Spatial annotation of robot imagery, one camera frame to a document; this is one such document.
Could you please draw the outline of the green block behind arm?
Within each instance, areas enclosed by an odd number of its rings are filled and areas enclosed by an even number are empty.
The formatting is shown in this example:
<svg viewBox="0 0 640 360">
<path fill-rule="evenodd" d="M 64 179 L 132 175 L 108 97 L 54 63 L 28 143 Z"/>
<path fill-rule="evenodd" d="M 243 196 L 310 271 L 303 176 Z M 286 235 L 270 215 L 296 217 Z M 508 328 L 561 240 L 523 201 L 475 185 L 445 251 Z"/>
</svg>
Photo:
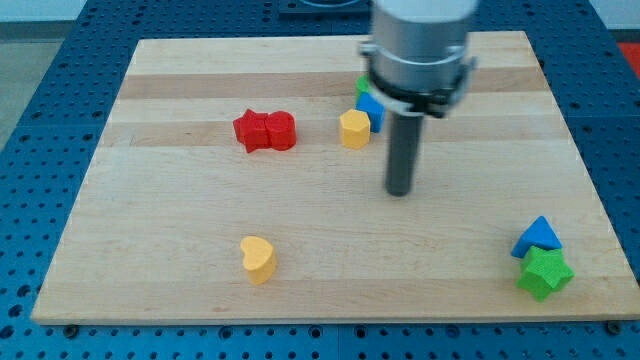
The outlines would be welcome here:
<svg viewBox="0 0 640 360">
<path fill-rule="evenodd" d="M 361 75 L 355 81 L 355 99 L 359 100 L 363 93 L 369 92 L 369 78 L 367 75 Z"/>
</svg>

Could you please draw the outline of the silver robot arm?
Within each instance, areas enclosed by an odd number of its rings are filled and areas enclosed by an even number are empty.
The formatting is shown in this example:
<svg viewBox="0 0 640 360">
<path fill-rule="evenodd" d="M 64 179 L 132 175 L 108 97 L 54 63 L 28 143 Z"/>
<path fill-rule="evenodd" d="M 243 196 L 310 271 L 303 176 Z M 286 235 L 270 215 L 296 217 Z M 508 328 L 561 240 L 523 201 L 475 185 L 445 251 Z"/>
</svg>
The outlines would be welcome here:
<svg viewBox="0 0 640 360">
<path fill-rule="evenodd" d="M 360 45 L 372 96 L 387 111 L 386 191 L 410 193 L 423 120 L 464 97 L 476 59 L 467 56 L 477 0 L 377 0 Z"/>
</svg>

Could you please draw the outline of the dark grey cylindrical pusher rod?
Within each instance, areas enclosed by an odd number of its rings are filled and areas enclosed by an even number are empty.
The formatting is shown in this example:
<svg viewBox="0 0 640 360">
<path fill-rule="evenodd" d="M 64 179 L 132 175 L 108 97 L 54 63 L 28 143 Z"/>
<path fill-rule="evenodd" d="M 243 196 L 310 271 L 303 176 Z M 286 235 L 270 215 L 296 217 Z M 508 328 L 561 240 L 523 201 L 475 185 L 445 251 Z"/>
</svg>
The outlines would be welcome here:
<svg viewBox="0 0 640 360">
<path fill-rule="evenodd" d="M 405 196 L 412 189 L 423 120 L 422 115 L 391 114 L 385 189 L 392 196 Z"/>
</svg>

